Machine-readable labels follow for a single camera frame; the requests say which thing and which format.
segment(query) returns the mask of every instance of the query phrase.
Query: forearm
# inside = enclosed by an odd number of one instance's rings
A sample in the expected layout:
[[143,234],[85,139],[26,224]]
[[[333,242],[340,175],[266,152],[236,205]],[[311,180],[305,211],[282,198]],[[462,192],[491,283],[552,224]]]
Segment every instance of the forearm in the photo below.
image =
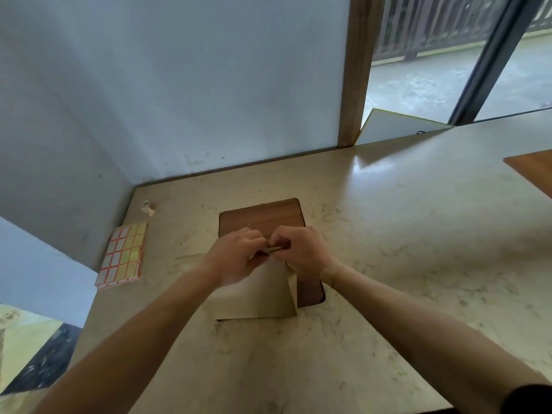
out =
[[34,412],[127,413],[215,287],[201,268],[184,273],[60,378]]
[[332,287],[462,412],[497,412],[513,389],[548,383],[473,328],[349,267]]

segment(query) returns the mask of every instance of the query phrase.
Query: white wall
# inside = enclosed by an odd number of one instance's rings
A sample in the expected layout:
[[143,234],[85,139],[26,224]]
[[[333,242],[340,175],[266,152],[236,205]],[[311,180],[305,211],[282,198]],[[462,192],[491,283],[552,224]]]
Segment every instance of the white wall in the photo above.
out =
[[0,216],[96,267],[132,185],[1,29],[0,175]]
[[134,183],[336,145],[349,0],[0,0]]
[[0,302],[82,327],[96,273],[0,217]]

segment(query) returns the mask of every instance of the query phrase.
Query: dark sleeve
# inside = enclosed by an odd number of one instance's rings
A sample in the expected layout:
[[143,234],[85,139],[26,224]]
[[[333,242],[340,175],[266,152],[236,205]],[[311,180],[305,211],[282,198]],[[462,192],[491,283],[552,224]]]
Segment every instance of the dark sleeve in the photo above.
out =
[[526,385],[506,397],[501,414],[541,414],[552,412],[552,386]]

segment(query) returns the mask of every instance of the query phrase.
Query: right hand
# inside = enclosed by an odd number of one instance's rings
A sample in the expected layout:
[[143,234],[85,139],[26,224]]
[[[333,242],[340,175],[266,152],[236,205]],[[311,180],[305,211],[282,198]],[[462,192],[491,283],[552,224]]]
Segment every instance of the right hand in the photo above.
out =
[[332,285],[340,263],[313,227],[280,226],[272,234],[269,245],[285,247],[285,250],[272,253],[272,257]]

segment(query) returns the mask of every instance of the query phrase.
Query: left hand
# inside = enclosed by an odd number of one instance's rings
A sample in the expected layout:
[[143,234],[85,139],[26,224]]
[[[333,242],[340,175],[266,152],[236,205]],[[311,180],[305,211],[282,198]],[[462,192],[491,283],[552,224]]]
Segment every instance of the left hand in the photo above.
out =
[[268,247],[260,231],[242,228],[220,237],[202,261],[202,266],[215,277],[217,287],[238,283],[263,264],[268,256],[254,256]]

